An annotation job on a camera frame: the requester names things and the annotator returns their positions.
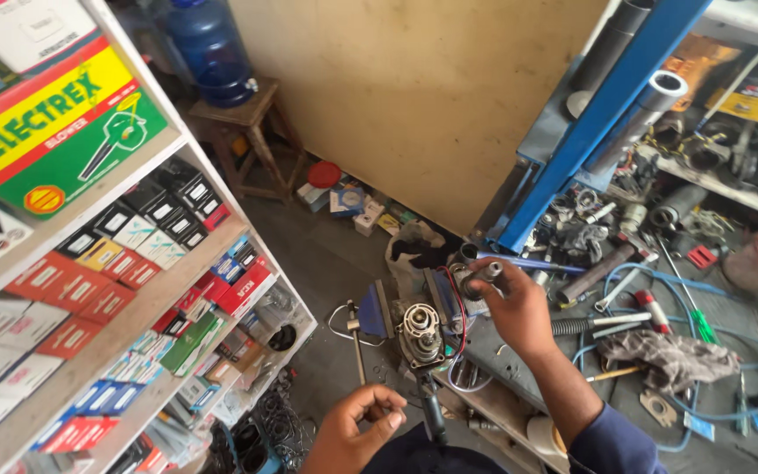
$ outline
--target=water bottle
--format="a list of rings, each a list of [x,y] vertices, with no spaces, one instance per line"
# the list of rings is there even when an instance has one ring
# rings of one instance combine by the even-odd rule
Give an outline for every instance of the water bottle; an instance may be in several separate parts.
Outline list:
[[[195,78],[200,96],[224,109],[243,104],[258,90],[238,31],[220,0],[171,0],[168,35]]]

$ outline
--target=wall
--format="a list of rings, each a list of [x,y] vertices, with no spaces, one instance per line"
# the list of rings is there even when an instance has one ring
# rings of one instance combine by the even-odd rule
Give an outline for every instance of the wall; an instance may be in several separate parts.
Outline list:
[[[312,153],[458,234],[606,0],[229,0]]]

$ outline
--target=person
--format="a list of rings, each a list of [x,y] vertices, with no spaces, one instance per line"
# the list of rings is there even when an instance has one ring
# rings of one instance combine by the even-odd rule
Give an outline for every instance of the person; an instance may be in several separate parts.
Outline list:
[[[470,264],[479,270],[498,259]],[[490,317],[504,342],[534,374],[563,443],[570,471],[575,473],[665,473],[654,441],[625,416],[604,403],[552,336],[545,292],[522,270],[508,262],[495,288],[471,284],[490,308]],[[406,423],[407,402],[384,385],[362,386],[323,418],[314,446],[300,474],[504,473],[494,461],[471,449],[437,446],[421,425],[388,442]],[[373,425],[363,433],[357,424]]]

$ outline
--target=green screwdriver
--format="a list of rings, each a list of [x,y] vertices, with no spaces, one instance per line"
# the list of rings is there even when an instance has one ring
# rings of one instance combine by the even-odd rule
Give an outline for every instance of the green screwdriver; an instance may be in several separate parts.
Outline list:
[[[677,267],[675,266],[675,263],[673,260],[671,260],[671,255],[669,255],[669,251],[665,249],[665,245],[663,244],[663,239],[657,235],[657,240],[659,242],[660,248],[663,249],[663,253],[665,254],[665,259],[669,261],[669,265],[671,265],[671,269],[675,271],[675,275],[679,279],[683,279],[682,276],[680,276],[680,272],[677,271]],[[683,291],[686,292],[686,296],[689,297],[689,303],[692,305],[692,311],[689,313],[689,315],[692,317],[692,319],[695,320],[695,326],[697,326],[697,331],[699,334],[701,334],[701,339],[704,341],[710,342],[712,344],[718,344],[721,345],[721,341],[719,341],[719,337],[715,335],[715,331],[712,330],[712,328],[709,326],[709,323],[707,323],[707,318],[704,317],[703,311],[697,308],[697,305],[695,304],[695,300],[692,299],[691,293],[689,293],[689,288],[686,287],[686,284],[680,284],[683,286]]]

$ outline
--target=blue sleeve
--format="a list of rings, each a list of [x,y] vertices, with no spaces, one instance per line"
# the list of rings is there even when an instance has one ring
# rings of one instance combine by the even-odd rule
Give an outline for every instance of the blue sleeve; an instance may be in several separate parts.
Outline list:
[[[575,437],[569,460],[572,474],[666,474],[659,464],[654,441],[606,403],[595,420]]]

